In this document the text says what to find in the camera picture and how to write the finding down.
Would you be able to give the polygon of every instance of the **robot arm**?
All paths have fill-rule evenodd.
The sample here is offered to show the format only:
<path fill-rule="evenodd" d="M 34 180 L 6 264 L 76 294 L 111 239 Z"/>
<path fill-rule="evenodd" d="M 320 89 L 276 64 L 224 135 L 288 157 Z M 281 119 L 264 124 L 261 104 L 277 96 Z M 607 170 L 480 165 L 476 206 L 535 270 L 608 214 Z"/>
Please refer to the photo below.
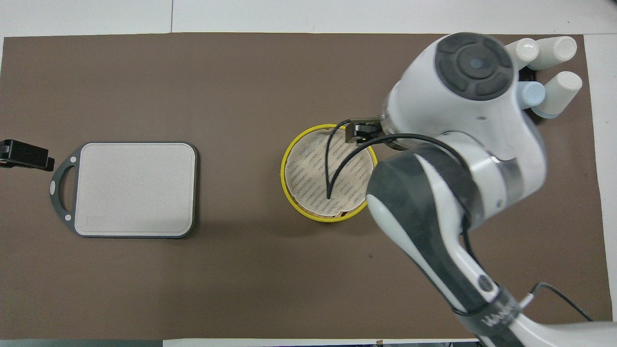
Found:
<path fill-rule="evenodd" d="M 516 64 L 490 36 L 459 33 L 430 45 L 384 105 L 386 134 L 434 137 L 381 161 L 366 200 L 379 227 L 420 267 L 462 324 L 486 346 L 609 346 L 617 324 L 540 325 L 521 313 L 459 245 L 473 229 L 536 191 L 546 175 L 544 145 L 519 107 Z"/>

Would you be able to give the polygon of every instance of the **cutting board handle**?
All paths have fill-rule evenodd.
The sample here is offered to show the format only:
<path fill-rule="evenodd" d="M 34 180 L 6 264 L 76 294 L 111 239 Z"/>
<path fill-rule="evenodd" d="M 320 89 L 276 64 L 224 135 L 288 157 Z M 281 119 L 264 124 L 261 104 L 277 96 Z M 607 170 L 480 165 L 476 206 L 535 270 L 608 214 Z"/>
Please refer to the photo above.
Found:
<path fill-rule="evenodd" d="M 63 223 L 66 224 L 71 230 L 75 229 L 75 203 L 73 203 L 72 211 L 67 211 L 62 204 L 60 192 L 62 191 L 62 177 L 72 167 L 76 170 L 79 169 L 79 153 L 80 149 L 71 154 L 60 164 L 60 166 L 58 166 L 58 169 L 54 172 L 54 176 L 49 184 L 49 197 L 51 198 L 51 204 L 54 206 L 54 209 L 56 210 L 56 213 L 60 217 L 61 221 L 63 221 Z M 75 199 L 76 196 L 77 192 L 68 198 Z"/>

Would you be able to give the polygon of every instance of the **black cable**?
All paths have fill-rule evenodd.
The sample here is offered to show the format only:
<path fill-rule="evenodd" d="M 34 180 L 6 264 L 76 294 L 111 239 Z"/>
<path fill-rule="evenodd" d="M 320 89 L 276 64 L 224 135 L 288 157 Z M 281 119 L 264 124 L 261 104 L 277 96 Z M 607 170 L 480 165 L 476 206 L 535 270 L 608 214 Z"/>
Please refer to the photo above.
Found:
<path fill-rule="evenodd" d="M 458 152 L 456 152 L 456 150 L 454 150 L 454 148 L 450 147 L 445 142 L 442 142 L 442 141 L 439 141 L 439 140 L 437 140 L 437 139 L 435 139 L 433 137 L 425 136 L 425 135 L 421 135 L 421 134 L 401 133 L 401 134 L 385 135 L 385 136 L 382 136 L 382 137 L 373 138 L 371 140 L 368 140 L 367 142 L 364 142 L 360 146 L 358 146 L 351 153 L 349 153 L 347 155 L 347 157 L 341 162 L 341 164 L 339 165 L 338 169 L 336 169 L 334 175 L 332 176 L 332 180 L 330 182 L 327 182 L 328 177 L 326 176 L 326 199 L 329 199 L 330 196 L 332 195 L 332 188 L 334 187 L 334 182 L 336 181 L 336 178 L 339 176 L 339 174 L 341 173 L 341 171 L 343 170 L 345 165 L 347 165 L 347 163 L 356 154 L 362 152 L 364 149 L 366 149 L 366 148 L 368 148 L 370 146 L 373 146 L 374 144 L 384 143 L 384 142 L 391 141 L 391 140 L 396 140 L 396 139 L 399 139 L 399 138 L 410 138 L 410 139 L 413 139 L 413 140 L 421 140 L 421 141 L 429 142 L 429 143 L 432 143 L 432 144 L 436 144 L 437 146 L 445 149 L 448 153 L 450 153 L 454 158 L 456 158 L 456 160 L 459 162 L 459 164 L 461 166 L 463 166 L 467 171 L 469 171 L 469 168 L 467 167 L 467 163 L 465 162 L 463 157 Z"/>
<path fill-rule="evenodd" d="M 560 292 L 559 290 L 557 290 L 557 288 L 555 288 L 554 286 L 551 286 L 548 283 L 544 283 L 544 282 L 538 282 L 536 283 L 536 285 L 534 285 L 534 288 L 529 292 L 530 294 L 532 294 L 534 297 L 536 296 L 536 293 L 540 290 L 540 288 L 542 287 L 546 287 L 548 289 L 550 289 L 553 293 L 557 294 L 561 299 L 563 299 L 564 301 L 566 301 L 570 306 L 572 306 L 578 313 L 580 313 L 583 317 L 585 317 L 585 319 L 587 319 L 589 322 L 593 322 L 593 318 L 589 317 L 588 314 L 585 313 L 585 311 L 583 311 L 580 307 L 578 307 L 576 304 L 574 304 L 572 302 L 572 300 L 570 300 L 567 296 L 565 296 L 562 292 Z"/>
<path fill-rule="evenodd" d="M 338 123 L 334 129 L 332 129 L 332 132 L 330 133 L 330 135 L 328 136 L 328 142 L 326 142 L 326 160 L 325 160 L 325 171 L 326 171 L 326 192 L 328 191 L 328 187 L 330 186 L 330 177 L 329 177 L 329 173 L 328 173 L 328 153 L 330 150 L 330 142 L 332 142 L 332 137 L 334 137 L 334 134 L 336 133 L 336 130 L 339 130 L 340 127 L 342 127 L 343 125 L 350 123 L 351 120 L 350 119 L 345 119 L 343 120 L 341 123 Z"/>

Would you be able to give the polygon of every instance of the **yellow container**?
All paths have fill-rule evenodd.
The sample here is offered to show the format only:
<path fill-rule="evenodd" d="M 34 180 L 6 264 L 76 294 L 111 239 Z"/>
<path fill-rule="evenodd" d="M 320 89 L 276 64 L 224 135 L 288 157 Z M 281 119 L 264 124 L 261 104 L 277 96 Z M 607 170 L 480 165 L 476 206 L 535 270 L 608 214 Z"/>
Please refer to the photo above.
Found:
<path fill-rule="evenodd" d="M 294 140 L 291 142 L 291 144 L 289 144 L 289 147 L 287 147 L 287 150 L 285 151 L 285 154 L 283 156 L 283 161 L 281 163 L 281 185 L 283 186 L 283 192 L 285 193 L 285 196 L 287 197 L 287 200 L 289 201 L 289 203 L 294 207 L 294 209 L 296 209 L 296 211 L 300 212 L 303 216 L 310 218 L 312 220 L 316 220 L 318 222 L 326 222 L 326 223 L 331 223 L 331 222 L 340 222 L 342 220 L 346 220 L 349 219 L 355 215 L 357 215 L 360 211 L 362 211 L 362 209 L 364 209 L 364 207 L 366 207 L 366 201 L 364 200 L 358 207 L 356 207 L 355 209 L 351 210 L 351 211 L 347 211 L 347 212 L 342 212 L 339 213 L 336 216 L 324 216 L 324 215 L 319 215 L 316 214 L 306 208 L 304 208 L 303 206 L 301 206 L 296 199 L 294 199 L 294 197 L 292 196 L 292 194 L 289 191 L 289 187 L 287 186 L 287 183 L 285 182 L 285 165 L 287 164 L 287 160 L 289 157 L 289 153 L 291 152 L 291 149 L 298 143 L 298 141 L 300 141 L 300 139 L 302 139 L 304 136 L 308 135 L 309 133 L 315 132 L 317 130 L 323 130 L 323 129 L 333 129 L 334 127 L 336 127 L 336 124 L 322 124 L 322 125 L 317 125 L 315 127 L 306 129 L 305 131 L 303 131 L 300 135 L 296 136 L 296 138 L 294 138 Z M 368 148 L 367 149 L 371 159 L 373 161 L 373 167 L 375 167 L 377 165 L 377 157 L 375 156 L 375 152 L 373 151 L 372 148 Z"/>

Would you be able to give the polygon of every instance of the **white tabletop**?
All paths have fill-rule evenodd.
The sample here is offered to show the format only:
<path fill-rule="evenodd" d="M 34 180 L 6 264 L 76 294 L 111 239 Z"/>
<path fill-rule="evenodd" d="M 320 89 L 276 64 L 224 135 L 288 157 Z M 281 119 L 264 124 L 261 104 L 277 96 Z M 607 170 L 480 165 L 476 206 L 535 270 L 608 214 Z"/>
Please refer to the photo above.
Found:
<path fill-rule="evenodd" d="M 613 317 L 617 317 L 617 179 L 614 174 L 617 162 L 611 160 L 617 154 L 616 1 L 0 0 L 0 43 L 8 36 L 185 31 L 584 34 L 608 279 Z M 0 137 L 10 138 L 6 131 L 0 128 Z M 287 341 L 287 344 L 375 341 L 298 340 Z M 280 345 L 283 342 L 227 340 L 226 345 Z M 205 340 L 170 340 L 165 345 L 220 343 L 220 340 L 210 343 Z"/>

